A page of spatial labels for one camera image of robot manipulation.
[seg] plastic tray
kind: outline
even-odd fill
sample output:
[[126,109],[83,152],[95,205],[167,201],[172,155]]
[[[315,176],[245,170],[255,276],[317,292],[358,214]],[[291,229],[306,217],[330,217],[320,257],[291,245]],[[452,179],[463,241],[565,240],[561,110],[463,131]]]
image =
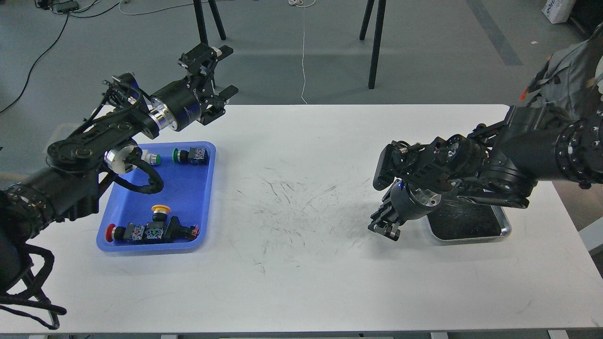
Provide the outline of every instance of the plastic tray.
[[[205,237],[207,216],[209,214],[209,198],[212,192],[213,166],[215,164],[216,148],[206,141],[170,142],[166,144],[142,144],[143,150],[161,155],[162,162],[155,166],[165,185],[156,194],[142,194],[129,191],[117,184],[109,196],[103,220],[96,235],[96,245],[105,252],[123,251],[157,251],[189,249],[199,245]],[[209,153],[207,166],[193,166],[188,163],[174,163],[172,151],[175,148],[188,151],[191,147],[204,147]],[[148,176],[141,170],[134,170],[122,175],[123,178],[135,185],[148,184]],[[193,241],[177,239],[166,244],[131,245],[126,242],[108,242],[105,231],[109,224],[126,226],[128,223],[146,224],[151,221],[155,204],[164,204],[171,208],[168,219],[177,216],[182,226],[198,226],[199,234]]]

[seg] floor stripe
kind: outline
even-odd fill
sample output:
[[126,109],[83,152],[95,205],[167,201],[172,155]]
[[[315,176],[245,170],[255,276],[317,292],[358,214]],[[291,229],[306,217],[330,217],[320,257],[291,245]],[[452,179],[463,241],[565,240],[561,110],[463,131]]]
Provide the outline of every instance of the floor stripe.
[[484,7],[481,0],[466,0],[467,5],[471,8],[473,15],[478,20],[481,27],[486,32],[486,35],[490,39],[492,45],[498,52],[498,55],[502,59],[502,62],[507,66],[522,66],[523,63],[519,60],[519,57],[511,47],[509,41],[504,34],[500,31],[500,28],[496,25],[488,10]]

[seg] white table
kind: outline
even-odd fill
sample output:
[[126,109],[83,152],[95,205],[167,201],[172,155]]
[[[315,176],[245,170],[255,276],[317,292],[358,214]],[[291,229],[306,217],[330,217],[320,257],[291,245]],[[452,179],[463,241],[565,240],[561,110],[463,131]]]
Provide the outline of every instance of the white table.
[[[217,147],[205,240],[188,253],[104,253],[95,244],[102,211],[53,224],[33,243],[56,255],[44,290],[68,310],[59,331],[357,335],[599,326],[603,280],[548,182],[534,189],[527,210],[505,209],[513,232],[502,241],[444,246],[424,220],[406,223],[398,242],[366,229],[383,194],[371,180],[387,143],[466,135],[506,111],[228,106],[206,127],[165,130],[156,142]],[[0,332],[48,330],[0,312]]]

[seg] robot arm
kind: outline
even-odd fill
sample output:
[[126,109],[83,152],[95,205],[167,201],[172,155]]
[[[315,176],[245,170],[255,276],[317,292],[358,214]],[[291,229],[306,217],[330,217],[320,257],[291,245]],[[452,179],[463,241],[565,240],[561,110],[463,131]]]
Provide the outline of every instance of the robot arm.
[[[141,159],[142,150],[132,138],[142,132],[154,139],[166,127],[180,131],[195,120],[207,125],[222,116],[227,100],[238,89],[229,86],[214,94],[213,72],[217,63],[231,53],[228,46],[217,49],[199,44],[178,61],[186,69],[185,78],[152,95],[141,90],[129,73],[113,77],[111,83],[105,81],[109,88],[92,116],[67,139],[48,147],[49,167],[0,192],[0,304],[47,309],[52,325],[33,318],[49,329],[58,328],[56,315],[66,311],[51,305],[41,290],[54,257],[26,241],[52,222],[98,213],[98,200],[112,182],[144,194],[160,192],[163,180]],[[97,118],[107,103],[116,109]],[[136,168],[148,174],[148,185],[136,186],[119,177]],[[106,175],[99,182],[101,173]],[[37,275],[31,271],[31,254],[45,260]],[[27,289],[9,295],[7,291],[19,280]],[[2,305],[0,309],[32,317]]]
[[407,220],[436,210],[442,194],[476,204],[527,208],[539,180],[603,183],[603,104],[570,121],[564,111],[511,107],[505,120],[429,145],[392,141],[373,187],[390,187],[368,229],[398,240]]

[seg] white cable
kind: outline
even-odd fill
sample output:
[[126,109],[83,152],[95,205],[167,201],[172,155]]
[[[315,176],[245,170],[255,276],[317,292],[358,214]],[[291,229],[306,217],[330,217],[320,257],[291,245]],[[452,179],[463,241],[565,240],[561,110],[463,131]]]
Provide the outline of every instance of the white cable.
[[[160,10],[156,10],[156,11],[144,12],[144,13],[126,13],[126,12],[124,12],[124,11],[122,11],[122,10],[121,10],[121,4],[122,4],[122,2],[124,2],[124,1],[125,1],[125,0],[119,0],[119,2],[118,2],[118,4],[119,4],[119,5],[118,5],[118,8],[119,8],[119,11],[120,11],[122,14],[125,14],[125,15],[143,15],[143,14],[151,14],[151,13],[157,13],[157,12],[161,12],[161,11],[165,11],[165,10],[170,10],[170,9],[172,9],[172,8],[185,7],[185,6],[192,6],[192,4],[184,4],[184,5],[176,5],[176,6],[172,6],[172,7],[162,8],[162,9],[160,9]],[[202,4],[207,4],[207,0],[205,0],[205,1],[201,1],[201,3],[202,3]]]
[[80,9],[79,9],[79,10],[77,10],[77,11],[73,11],[73,13],[81,13],[81,12],[83,12],[83,11],[87,10],[88,8],[90,8],[90,7],[94,6],[94,5],[96,5],[96,4],[97,4],[97,3],[99,3],[99,2],[101,2],[101,0],[94,0],[94,1],[92,1],[92,3],[91,3],[90,5],[88,5],[87,7],[80,8]]
[[306,99],[303,98],[303,92],[306,90],[306,70],[303,67],[303,57],[304,57],[304,49],[306,48],[306,10],[304,8],[303,10],[303,39],[301,40],[301,72],[303,73],[303,87],[301,89],[301,97],[304,103],[306,103],[306,105],[308,104],[308,102],[306,101]]
[[313,3],[309,4],[309,5],[303,5],[303,0],[289,0],[289,5],[291,6],[295,6],[295,7],[299,7],[299,8],[308,8],[312,5],[314,5],[316,3],[316,0],[314,0]]

